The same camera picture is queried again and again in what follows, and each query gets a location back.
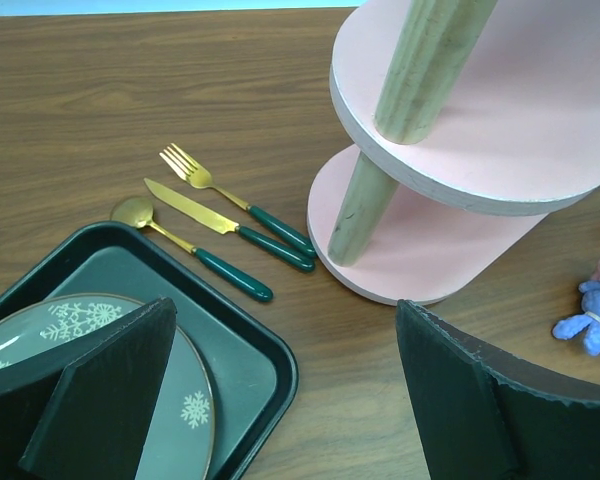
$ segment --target wood grain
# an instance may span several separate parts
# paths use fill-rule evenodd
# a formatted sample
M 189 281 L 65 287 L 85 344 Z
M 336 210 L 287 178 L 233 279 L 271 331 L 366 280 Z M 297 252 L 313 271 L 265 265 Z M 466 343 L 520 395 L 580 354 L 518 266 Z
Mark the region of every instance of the wood grain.
M 219 195 L 177 180 L 158 157 L 169 142 L 306 232 L 313 177 L 350 144 L 328 90 L 333 40 L 349 12 L 0 18 L 0 294 L 73 231 L 107 218 L 120 197 L 144 194 L 145 176 L 253 226 Z M 321 266 L 296 272 L 163 205 L 157 217 L 276 287 L 274 303 L 256 304 L 147 232 L 297 356 L 296 400 L 247 478 L 428 478 L 393 308 L 354 295 Z M 433 310 L 515 355 L 600 383 L 600 357 L 550 335 L 578 310 L 576 286 L 599 257 L 600 190 L 550 216 Z

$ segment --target knife blade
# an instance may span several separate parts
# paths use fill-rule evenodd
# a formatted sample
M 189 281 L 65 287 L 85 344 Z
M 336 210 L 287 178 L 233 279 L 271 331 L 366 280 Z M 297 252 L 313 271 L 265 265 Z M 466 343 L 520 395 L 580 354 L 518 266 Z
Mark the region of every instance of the knife blade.
M 240 237 L 251 242 L 266 252 L 278 257 L 279 259 L 287 262 L 293 267 L 303 271 L 311 272 L 315 270 L 315 262 L 313 259 L 308 258 L 301 253 L 297 252 L 293 248 L 274 240 L 271 237 L 261 234 L 249 227 L 240 225 L 224 215 L 211 210 L 210 208 L 191 200 L 188 197 L 170 189 L 169 187 L 162 185 L 149 178 L 144 179 L 144 183 L 149 191 L 160 201 L 166 203 L 172 208 L 175 208 L 180 213 L 187 215 L 194 219 L 196 222 L 210 228 L 214 232 L 221 235 L 225 233 L 233 232 L 240 235 Z

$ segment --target wooden pole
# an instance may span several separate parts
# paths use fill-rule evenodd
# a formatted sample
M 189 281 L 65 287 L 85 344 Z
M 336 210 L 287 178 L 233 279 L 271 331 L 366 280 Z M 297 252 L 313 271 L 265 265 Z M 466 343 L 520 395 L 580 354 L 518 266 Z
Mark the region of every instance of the wooden pole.
M 497 0 L 413 0 L 375 116 L 387 140 L 423 140 L 446 102 Z
M 413 0 L 376 108 L 381 135 L 411 144 L 429 134 L 496 2 Z M 397 187 L 360 153 L 329 240 L 335 264 L 360 258 Z

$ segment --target spoon bowl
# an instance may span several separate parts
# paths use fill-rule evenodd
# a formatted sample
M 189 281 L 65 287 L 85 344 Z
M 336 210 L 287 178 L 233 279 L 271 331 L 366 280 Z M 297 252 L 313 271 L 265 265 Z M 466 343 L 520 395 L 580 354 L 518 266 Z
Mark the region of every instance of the spoon bowl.
M 147 197 L 129 197 L 111 210 L 111 220 L 133 228 L 144 228 L 152 222 L 153 204 Z

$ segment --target spoon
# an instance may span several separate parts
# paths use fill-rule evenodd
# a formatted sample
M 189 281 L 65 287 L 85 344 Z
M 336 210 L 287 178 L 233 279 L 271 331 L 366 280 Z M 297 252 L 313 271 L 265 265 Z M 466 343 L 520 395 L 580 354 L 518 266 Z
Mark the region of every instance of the spoon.
M 130 227 L 141 229 L 150 227 L 160 232 L 180 248 L 196 257 L 209 270 L 216 273 L 233 286 L 242 290 L 259 302 L 269 302 L 273 299 L 273 292 L 269 287 L 250 277 L 242 270 L 228 264 L 207 250 L 196 247 L 171 232 L 165 230 L 153 221 L 153 204 L 146 197 L 129 197 L 119 202 L 110 215 L 111 220 L 124 223 Z

